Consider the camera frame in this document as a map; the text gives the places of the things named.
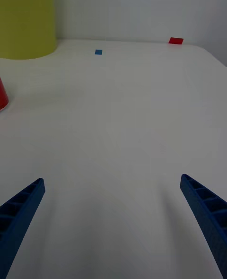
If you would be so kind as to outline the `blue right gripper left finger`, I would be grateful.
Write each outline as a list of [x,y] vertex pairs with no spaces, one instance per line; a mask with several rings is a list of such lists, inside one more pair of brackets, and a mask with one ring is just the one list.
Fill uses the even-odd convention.
[[5,279],[44,196],[39,178],[0,207],[0,278]]

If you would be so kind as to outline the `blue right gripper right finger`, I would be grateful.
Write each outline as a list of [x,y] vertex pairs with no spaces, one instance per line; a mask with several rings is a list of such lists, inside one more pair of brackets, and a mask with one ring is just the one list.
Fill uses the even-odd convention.
[[181,176],[180,189],[225,279],[227,277],[227,202],[186,174]]

